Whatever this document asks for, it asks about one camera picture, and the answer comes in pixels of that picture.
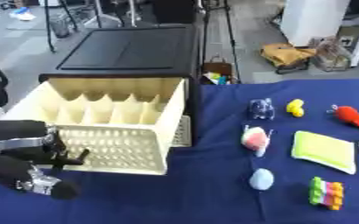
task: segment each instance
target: drawer compartment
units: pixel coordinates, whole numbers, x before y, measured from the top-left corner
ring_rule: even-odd
[[[181,78],[51,78],[4,117],[56,124],[84,172],[165,174],[166,156],[185,107]]]

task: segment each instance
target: colorful toy block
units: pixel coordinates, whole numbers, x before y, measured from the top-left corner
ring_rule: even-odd
[[[330,210],[340,210],[344,198],[343,184],[327,182],[314,177],[310,185],[309,201],[312,205],[324,205]]]

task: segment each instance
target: red toy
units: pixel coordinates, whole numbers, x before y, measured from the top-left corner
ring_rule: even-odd
[[[359,127],[359,112],[356,109],[348,106],[338,107],[333,105],[332,110],[340,120]]]

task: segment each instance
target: white toy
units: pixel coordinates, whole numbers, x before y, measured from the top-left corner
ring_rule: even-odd
[[[274,178],[272,172],[266,169],[256,170],[249,180],[251,187],[258,191],[266,191],[273,185]]]
[[[249,128],[249,126],[246,125],[245,130],[243,131],[241,143],[246,148],[255,151],[256,156],[260,158],[265,154],[268,145],[270,145],[272,132],[273,129],[270,130],[270,133],[267,136],[262,128]]]

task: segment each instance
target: blue tablecloth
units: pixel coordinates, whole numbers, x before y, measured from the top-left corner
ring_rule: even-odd
[[[359,110],[359,80],[290,80],[275,84],[204,86],[200,140],[193,148],[176,148],[168,157],[165,176],[66,172],[83,193],[72,201],[19,194],[0,186],[0,223],[24,224],[239,224],[239,223],[358,223],[359,150],[357,174],[291,158],[296,130],[309,130],[357,142],[359,129],[326,114],[331,104]],[[248,121],[248,102],[270,97],[274,121]],[[285,112],[292,99],[305,101],[306,115]],[[274,129],[271,145],[256,158],[240,145],[243,123]],[[250,188],[248,179],[259,167],[275,174],[269,191]],[[345,185],[341,211],[308,203],[312,177]]]

